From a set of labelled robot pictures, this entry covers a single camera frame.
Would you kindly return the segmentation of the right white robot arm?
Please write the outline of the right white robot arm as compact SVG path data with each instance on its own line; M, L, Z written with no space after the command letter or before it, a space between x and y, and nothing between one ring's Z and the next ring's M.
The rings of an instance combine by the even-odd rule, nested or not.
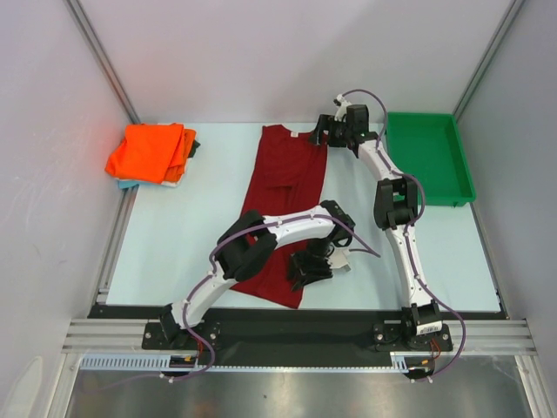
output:
M426 351L442 333L443 321L427 286L416 242L416 223L424 212L423 187L387 155L380 135L369 129L366 105L338 106L334 115L319 115L310 142L352 151L377 180L373 218L391 244L406 296L400 336L393 342L412 351Z

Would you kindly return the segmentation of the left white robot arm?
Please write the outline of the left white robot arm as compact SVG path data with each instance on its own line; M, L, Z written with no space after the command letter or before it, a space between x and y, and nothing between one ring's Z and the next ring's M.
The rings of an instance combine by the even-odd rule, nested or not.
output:
M354 227L352 218L334 200L279 216L250 210L219 238L209 255L211 268L206 276L185 298L163 308L159 315L163 339L175 348L186 346L192 329L223 293L261 273L282 247L307 243L288 258L286 281L292 290L330 279L333 249L352 242Z

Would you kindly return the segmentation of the dark red t-shirt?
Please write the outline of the dark red t-shirt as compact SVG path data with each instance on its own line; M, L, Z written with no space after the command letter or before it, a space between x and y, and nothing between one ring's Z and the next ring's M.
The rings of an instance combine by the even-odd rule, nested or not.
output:
M316 206L325 179L327 148L313 145L308 132L292 132L283 125L262 128L252 177L241 212L256 210L278 216ZM273 252L263 270L232 289L284 307L298 308L303 297L287 279L290 256L305 250L304 241Z

